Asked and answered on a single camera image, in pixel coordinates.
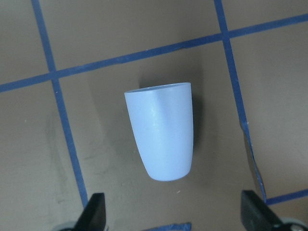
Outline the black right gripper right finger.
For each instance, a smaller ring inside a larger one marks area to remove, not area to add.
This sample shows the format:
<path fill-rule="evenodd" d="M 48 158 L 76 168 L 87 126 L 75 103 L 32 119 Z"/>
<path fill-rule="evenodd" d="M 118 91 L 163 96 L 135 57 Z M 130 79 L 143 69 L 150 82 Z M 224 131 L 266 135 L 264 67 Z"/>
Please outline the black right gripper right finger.
<path fill-rule="evenodd" d="M 284 223 L 252 190 L 241 192 L 241 222 L 246 231 L 285 231 Z"/>

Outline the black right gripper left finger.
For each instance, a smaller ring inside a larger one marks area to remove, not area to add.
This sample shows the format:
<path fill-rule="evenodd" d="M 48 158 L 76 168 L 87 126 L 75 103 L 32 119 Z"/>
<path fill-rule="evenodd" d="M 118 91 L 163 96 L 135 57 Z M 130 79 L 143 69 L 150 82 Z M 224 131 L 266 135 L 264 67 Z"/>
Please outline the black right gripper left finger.
<path fill-rule="evenodd" d="M 106 227 L 106 208 L 104 193 L 94 193 L 81 216 L 77 220 L 73 231 L 103 231 Z"/>

